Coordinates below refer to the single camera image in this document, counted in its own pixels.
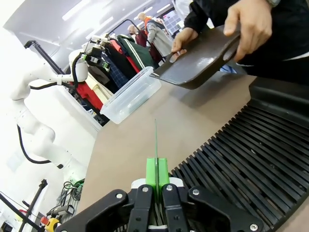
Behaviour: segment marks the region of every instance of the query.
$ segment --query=clear plastic box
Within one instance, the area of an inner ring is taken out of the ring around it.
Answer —
[[[103,105],[100,113],[121,123],[161,88],[160,81],[151,77],[153,71],[152,67],[140,71]]]

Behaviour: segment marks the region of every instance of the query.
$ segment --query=brown table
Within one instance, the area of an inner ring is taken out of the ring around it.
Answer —
[[[253,76],[218,72],[203,86],[187,90],[162,87],[121,124],[109,122],[98,133],[78,211],[114,189],[129,192],[132,181],[145,178],[146,158],[158,154],[173,169],[214,135],[249,100]],[[279,232],[309,231],[309,200]]]

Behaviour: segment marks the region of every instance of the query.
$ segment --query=person's hand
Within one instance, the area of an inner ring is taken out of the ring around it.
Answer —
[[[228,9],[224,34],[232,35],[240,21],[239,61],[263,45],[272,34],[271,6],[266,0],[240,0]]]
[[[179,32],[173,42],[172,52],[181,51],[182,47],[189,43],[191,40],[195,39],[198,33],[192,28],[185,28]]]

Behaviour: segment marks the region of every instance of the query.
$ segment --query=white shirt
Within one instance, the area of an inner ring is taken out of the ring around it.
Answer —
[[[172,0],[172,3],[175,7],[175,10],[179,16],[179,18],[184,21],[187,15],[190,13],[190,3],[192,0]]]

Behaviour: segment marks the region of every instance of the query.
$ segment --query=red jacket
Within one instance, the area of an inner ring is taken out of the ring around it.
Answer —
[[[140,33],[135,37],[136,43],[140,46],[146,47],[147,45],[147,34],[144,30],[140,30]],[[154,44],[151,44],[150,55],[156,63],[159,63],[162,60],[162,56],[159,51],[156,49]]]

